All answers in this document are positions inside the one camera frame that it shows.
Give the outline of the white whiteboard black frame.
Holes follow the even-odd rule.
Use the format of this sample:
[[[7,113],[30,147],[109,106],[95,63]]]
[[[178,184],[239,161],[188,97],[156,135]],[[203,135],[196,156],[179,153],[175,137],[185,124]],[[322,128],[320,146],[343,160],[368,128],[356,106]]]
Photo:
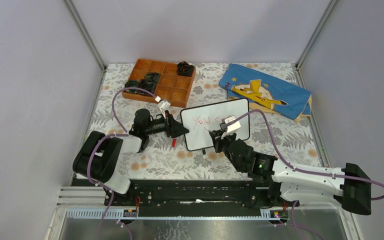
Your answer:
[[[182,125],[189,130],[184,135],[186,149],[190,152],[214,146],[209,131],[219,130],[222,120],[236,118],[249,112],[246,98],[227,100],[201,106],[185,108],[180,111]]]

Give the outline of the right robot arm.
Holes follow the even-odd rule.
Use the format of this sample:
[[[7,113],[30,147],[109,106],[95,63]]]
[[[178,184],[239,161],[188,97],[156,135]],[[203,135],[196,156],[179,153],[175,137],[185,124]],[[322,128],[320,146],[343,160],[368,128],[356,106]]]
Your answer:
[[[353,214],[372,213],[369,176],[354,163],[340,167],[285,164],[276,156],[256,152],[235,133],[212,130],[209,136],[216,153],[224,153],[233,167],[254,182],[269,185],[267,201],[279,206],[284,201],[337,204]]]

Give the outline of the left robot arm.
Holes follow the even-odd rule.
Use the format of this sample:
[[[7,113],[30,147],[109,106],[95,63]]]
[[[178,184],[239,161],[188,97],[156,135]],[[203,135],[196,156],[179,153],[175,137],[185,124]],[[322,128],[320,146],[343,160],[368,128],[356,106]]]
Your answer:
[[[92,131],[75,157],[72,170],[91,183],[116,192],[116,199],[128,206],[134,202],[135,192],[129,188],[130,179],[116,170],[120,155],[143,152],[150,135],[165,133],[175,139],[189,132],[169,111],[152,117],[149,110],[142,108],[135,112],[128,135]]]

